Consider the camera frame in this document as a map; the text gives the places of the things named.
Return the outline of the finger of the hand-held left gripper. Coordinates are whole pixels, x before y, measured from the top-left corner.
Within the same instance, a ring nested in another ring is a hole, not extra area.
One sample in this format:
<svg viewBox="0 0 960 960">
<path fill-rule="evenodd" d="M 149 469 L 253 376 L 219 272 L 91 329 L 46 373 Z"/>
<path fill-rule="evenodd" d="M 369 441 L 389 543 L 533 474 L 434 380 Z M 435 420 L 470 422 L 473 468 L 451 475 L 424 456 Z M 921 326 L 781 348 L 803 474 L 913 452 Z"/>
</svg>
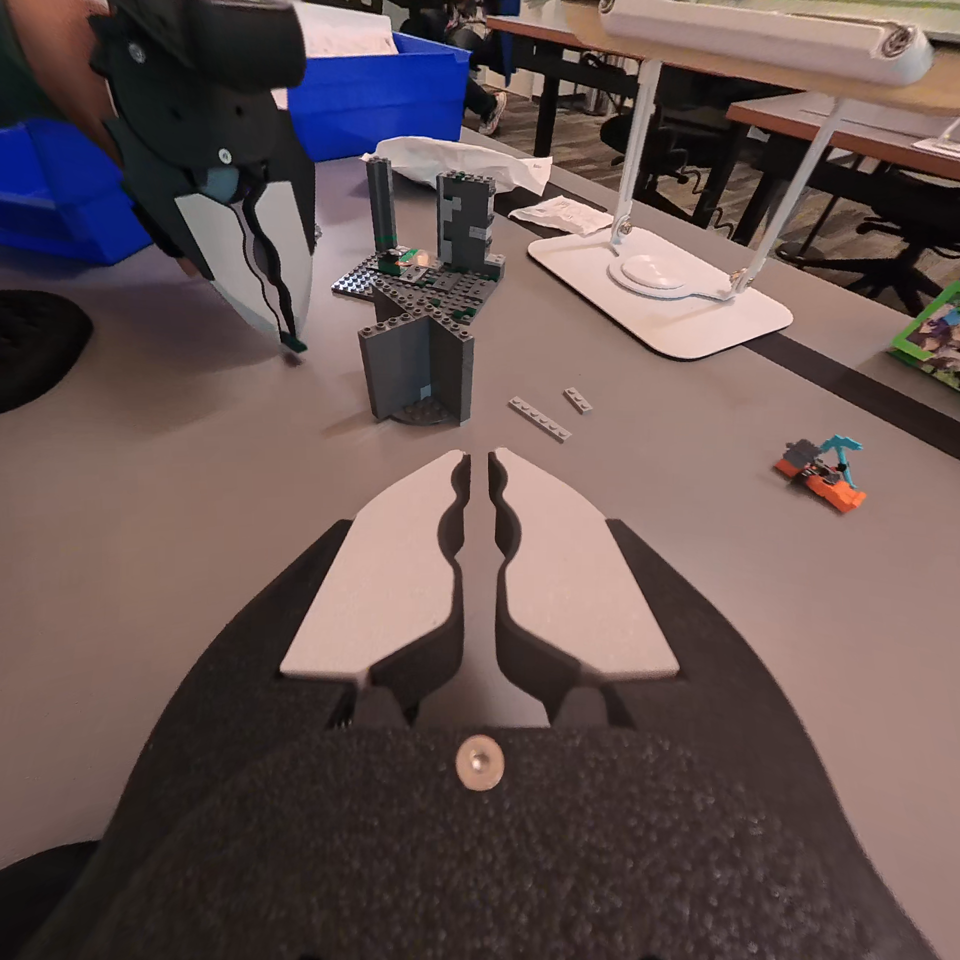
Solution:
<svg viewBox="0 0 960 960">
<path fill-rule="evenodd" d="M 244 254 L 267 323 L 304 342 L 313 262 L 290 181 L 250 184 L 244 198 Z"/>
<path fill-rule="evenodd" d="M 222 298 L 270 340 L 293 339 L 293 195 L 261 194 L 235 210 L 205 194 L 174 199 Z M 247 213 L 266 234 L 272 271 L 258 267 Z"/>
</svg>

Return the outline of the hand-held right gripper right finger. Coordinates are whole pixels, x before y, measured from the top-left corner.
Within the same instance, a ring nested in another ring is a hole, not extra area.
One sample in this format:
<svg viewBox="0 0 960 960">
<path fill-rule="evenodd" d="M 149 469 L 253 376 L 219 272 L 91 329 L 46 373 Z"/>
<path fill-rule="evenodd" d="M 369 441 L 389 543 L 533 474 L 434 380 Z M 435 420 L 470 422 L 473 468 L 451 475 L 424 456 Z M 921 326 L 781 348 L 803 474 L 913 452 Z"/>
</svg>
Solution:
<svg viewBox="0 0 960 960">
<path fill-rule="evenodd" d="M 488 454 L 502 674 L 552 722 L 571 690 L 677 678 L 680 665 L 606 516 L 506 447 Z"/>
</svg>

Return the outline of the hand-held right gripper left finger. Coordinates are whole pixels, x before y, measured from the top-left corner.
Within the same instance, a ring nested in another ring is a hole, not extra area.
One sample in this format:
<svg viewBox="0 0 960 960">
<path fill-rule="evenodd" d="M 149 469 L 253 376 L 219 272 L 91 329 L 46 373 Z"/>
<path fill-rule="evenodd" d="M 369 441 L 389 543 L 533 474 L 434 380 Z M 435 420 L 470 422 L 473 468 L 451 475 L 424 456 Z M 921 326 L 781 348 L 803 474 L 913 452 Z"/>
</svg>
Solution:
<svg viewBox="0 0 960 960">
<path fill-rule="evenodd" d="M 301 680 L 389 690 L 417 708 L 464 653 L 464 509 L 471 456 L 450 450 L 360 510 L 279 671 Z"/>
</svg>

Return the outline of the dark grey cross wall piece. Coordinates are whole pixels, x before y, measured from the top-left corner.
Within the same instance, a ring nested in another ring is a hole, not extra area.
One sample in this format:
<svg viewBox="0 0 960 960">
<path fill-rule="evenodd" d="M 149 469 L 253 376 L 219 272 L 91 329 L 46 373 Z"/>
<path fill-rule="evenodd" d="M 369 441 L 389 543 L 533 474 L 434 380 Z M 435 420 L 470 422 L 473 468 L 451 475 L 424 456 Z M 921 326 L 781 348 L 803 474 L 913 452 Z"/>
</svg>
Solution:
<svg viewBox="0 0 960 960">
<path fill-rule="evenodd" d="M 473 414 L 474 335 L 451 318 L 403 313 L 358 332 L 377 422 L 463 425 Z"/>
</svg>

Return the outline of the white papers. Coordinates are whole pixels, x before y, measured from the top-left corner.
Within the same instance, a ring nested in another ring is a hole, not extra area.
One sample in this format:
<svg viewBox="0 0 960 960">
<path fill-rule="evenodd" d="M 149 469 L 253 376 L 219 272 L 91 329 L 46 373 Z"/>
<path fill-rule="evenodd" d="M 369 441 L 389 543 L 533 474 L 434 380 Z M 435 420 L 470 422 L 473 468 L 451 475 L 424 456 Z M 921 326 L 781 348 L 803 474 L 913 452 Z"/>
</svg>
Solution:
<svg viewBox="0 0 960 960">
<path fill-rule="evenodd" d="M 390 18 L 384 14 L 314 3 L 292 3 L 307 60 L 398 54 Z"/>
</svg>

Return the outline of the grey brick build on baseplate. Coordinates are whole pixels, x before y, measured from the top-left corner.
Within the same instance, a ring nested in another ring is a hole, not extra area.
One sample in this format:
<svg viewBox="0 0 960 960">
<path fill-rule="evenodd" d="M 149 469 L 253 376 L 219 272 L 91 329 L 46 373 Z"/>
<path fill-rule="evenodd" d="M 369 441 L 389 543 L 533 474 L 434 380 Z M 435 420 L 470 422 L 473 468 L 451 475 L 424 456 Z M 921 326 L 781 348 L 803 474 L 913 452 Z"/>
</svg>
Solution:
<svg viewBox="0 0 960 960">
<path fill-rule="evenodd" d="M 436 176 L 437 251 L 399 242 L 393 168 L 366 161 L 374 252 L 338 278 L 331 293 L 373 304 L 391 317 L 426 315 L 470 326 L 496 292 L 505 259 L 491 253 L 496 183 L 485 175 Z"/>
</svg>

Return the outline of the long light grey plate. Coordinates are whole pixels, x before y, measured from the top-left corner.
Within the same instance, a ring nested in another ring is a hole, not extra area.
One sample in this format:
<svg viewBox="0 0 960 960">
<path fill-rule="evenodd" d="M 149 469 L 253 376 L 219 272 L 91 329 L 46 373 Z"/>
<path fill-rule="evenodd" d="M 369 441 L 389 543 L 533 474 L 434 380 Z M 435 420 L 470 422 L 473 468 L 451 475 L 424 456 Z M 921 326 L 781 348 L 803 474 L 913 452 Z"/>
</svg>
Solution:
<svg viewBox="0 0 960 960">
<path fill-rule="evenodd" d="M 570 430 L 564 428 L 556 420 L 544 414 L 521 397 L 515 396 L 508 401 L 508 407 L 522 418 L 535 426 L 544 434 L 552 437 L 559 443 L 565 443 L 572 436 Z"/>
</svg>

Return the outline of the white paper bag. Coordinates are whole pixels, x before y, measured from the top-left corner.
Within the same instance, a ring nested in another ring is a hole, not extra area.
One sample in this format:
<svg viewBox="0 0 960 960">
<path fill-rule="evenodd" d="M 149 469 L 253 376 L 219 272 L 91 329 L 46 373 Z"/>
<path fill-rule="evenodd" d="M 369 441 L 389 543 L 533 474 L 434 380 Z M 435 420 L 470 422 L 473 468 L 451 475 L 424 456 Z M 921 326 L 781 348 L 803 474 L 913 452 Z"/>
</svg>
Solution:
<svg viewBox="0 0 960 960">
<path fill-rule="evenodd" d="M 425 136 L 398 136 L 382 140 L 363 162 L 380 158 L 390 162 L 393 174 L 425 186 L 435 187 L 439 174 L 462 172 L 487 177 L 495 182 L 498 194 L 517 188 L 541 197 L 551 175 L 553 158 L 514 157 L 483 146 Z"/>
</svg>

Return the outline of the black mesh cushion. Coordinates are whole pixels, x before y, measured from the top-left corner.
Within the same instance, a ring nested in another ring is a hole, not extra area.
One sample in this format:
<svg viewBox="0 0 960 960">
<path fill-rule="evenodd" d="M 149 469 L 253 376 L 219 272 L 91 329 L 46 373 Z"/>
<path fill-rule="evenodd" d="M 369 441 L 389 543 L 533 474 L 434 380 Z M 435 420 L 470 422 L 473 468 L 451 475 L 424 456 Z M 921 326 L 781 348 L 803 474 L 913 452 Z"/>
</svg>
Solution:
<svg viewBox="0 0 960 960">
<path fill-rule="evenodd" d="M 56 387 L 90 342 L 93 323 L 73 301 L 32 290 L 1 292 L 1 412 Z"/>
</svg>

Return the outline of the orange brick mini build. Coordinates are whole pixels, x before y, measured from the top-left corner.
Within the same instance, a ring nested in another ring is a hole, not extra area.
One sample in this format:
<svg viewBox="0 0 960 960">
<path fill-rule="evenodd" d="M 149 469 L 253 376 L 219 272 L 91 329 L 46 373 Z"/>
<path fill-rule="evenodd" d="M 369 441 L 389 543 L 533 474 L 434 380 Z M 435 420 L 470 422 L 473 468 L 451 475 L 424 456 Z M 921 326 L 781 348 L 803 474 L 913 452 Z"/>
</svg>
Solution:
<svg viewBox="0 0 960 960">
<path fill-rule="evenodd" d="M 847 514 L 867 498 L 851 475 L 848 454 L 863 450 L 859 441 L 834 434 L 822 443 L 807 438 L 788 442 L 774 469 L 795 485 L 806 487 L 834 510 Z"/>
</svg>

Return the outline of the white printed paper sheet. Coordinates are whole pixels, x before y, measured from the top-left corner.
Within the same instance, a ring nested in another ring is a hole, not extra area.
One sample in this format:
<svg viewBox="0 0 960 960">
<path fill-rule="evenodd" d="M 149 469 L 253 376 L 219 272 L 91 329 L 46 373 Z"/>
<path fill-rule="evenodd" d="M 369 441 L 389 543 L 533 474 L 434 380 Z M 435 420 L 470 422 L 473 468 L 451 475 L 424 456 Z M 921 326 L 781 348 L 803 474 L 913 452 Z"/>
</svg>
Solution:
<svg viewBox="0 0 960 960">
<path fill-rule="evenodd" d="M 607 230 L 614 223 L 611 213 L 566 196 L 511 210 L 508 216 L 532 227 L 581 237 Z"/>
</svg>

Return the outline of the green toy box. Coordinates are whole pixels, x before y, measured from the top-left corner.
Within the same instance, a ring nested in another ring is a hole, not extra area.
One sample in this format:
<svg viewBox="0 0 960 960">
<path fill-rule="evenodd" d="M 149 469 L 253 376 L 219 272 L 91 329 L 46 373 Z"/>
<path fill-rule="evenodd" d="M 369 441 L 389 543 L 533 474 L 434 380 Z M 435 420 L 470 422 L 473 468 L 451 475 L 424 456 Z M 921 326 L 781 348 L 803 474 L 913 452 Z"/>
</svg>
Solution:
<svg viewBox="0 0 960 960">
<path fill-rule="evenodd" d="M 959 392 L 959 282 L 949 284 L 901 330 L 887 352 Z"/>
</svg>

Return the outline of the brown wooden table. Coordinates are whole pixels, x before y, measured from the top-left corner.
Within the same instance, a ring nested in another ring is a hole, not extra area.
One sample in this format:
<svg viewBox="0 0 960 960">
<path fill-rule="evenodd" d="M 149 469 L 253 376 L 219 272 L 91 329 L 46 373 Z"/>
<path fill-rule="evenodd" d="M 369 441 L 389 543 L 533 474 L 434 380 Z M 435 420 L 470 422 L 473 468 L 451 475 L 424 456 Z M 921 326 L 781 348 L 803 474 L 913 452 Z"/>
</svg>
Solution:
<svg viewBox="0 0 960 960">
<path fill-rule="evenodd" d="M 665 65 L 816 91 L 837 107 L 856 101 L 958 116 L 958 49 L 934 47 L 921 27 L 882 11 L 667 1 L 559 2 L 558 9 L 559 30 L 520 15 L 489 15 L 486 24 L 640 63 L 625 167 L 641 161 Z"/>
<path fill-rule="evenodd" d="M 779 97 L 735 102 L 726 117 L 762 130 L 769 139 L 759 160 L 761 180 L 750 197 L 732 240 L 749 245 L 770 207 L 779 201 L 809 150 L 828 114 L 829 100 L 823 94 L 796 93 Z M 959 180 L 958 148 L 949 155 L 918 149 L 949 125 L 944 118 L 924 119 L 892 107 L 850 105 L 837 126 L 830 146 L 868 160 L 887 163 L 948 182 Z M 852 171 L 837 164 L 819 162 L 807 184 L 824 193 L 872 206 L 882 198 L 878 174 Z"/>
</svg>

